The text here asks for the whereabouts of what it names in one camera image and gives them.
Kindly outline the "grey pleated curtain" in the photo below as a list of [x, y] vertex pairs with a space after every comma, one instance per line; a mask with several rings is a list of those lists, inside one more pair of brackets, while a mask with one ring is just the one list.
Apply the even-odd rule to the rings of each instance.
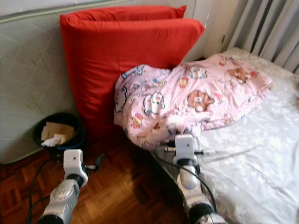
[[230, 48], [299, 75], [299, 0], [248, 0], [226, 46]]

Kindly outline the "brown cardboard piece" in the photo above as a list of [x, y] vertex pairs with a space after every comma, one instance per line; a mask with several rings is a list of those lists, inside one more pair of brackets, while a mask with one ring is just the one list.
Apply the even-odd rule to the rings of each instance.
[[45, 141], [54, 137], [56, 134], [61, 134], [66, 137], [66, 140], [73, 138], [75, 134], [75, 129], [73, 126], [60, 124], [57, 122], [46, 122], [42, 128], [42, 133], [40, 134], [41, 141]]

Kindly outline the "black round trash bin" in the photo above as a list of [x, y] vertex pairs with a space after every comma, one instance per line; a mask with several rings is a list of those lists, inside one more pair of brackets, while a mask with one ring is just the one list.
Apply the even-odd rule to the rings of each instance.
[[[71, 137], [69, 137], [65, 143], [56, 145], [55, 147], [43, 147], [43, 128], [51, 122], [71, 126], [73, 128], [73, 132]], [[66, 112], [58, 112], [43, 118], [38, 122], [36, 127], [33, 129], [32, 139], [39, 147], [43, 147], [45, 150], [56, 154], [62, 153], [68, 149], [80, 149], [85, 141], [85, 126], [75, 115]]]

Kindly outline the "thin red fabric cushion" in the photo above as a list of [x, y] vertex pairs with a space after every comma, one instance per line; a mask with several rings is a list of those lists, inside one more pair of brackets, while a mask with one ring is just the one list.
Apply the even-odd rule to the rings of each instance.
[[62, 21], [156, 21], [181, 19], [187, 6], [117, 6], [101, 7], [63, 14]]

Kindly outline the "thick red fabric cushion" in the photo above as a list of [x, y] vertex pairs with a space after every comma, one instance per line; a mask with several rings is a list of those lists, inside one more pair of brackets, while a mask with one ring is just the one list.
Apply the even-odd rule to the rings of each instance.
[[60, 30], [69, 81], [90, 139], [118, 132], [114, 86], [137, 65], [173, 68], [204, 32], [188, 18], [150, 21], [87, 21], [63, 15]]

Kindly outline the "pink cartoon bear blanket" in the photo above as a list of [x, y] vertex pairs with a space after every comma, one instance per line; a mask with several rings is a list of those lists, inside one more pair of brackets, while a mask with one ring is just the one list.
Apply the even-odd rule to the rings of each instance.
[[173, 69], [136, 66], [114, 88], [114, 124], [152, 151], [178, 134], [230, 126], [259, 106], [273, 81], [248, 62], [224, 54]]

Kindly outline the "bed with grey floral sheet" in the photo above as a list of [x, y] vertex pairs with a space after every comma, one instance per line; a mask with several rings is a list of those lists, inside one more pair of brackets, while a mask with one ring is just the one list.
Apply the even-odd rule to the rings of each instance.
[[192, 224], [299, 224], [299, 75], [241, 49], [225, 58], [267, 75], [273, 89], [232, 125], [201, 133], [199, 173], [207, 209]]

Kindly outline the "white tissue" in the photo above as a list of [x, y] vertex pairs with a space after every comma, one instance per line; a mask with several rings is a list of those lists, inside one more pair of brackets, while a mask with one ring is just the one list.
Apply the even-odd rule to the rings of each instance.
[[67, 140], [64, 134], [54, 134], [53, 137], [43, 140], [41, 145], [43, 147], [57, 147], [58, 145], [66, 143]]

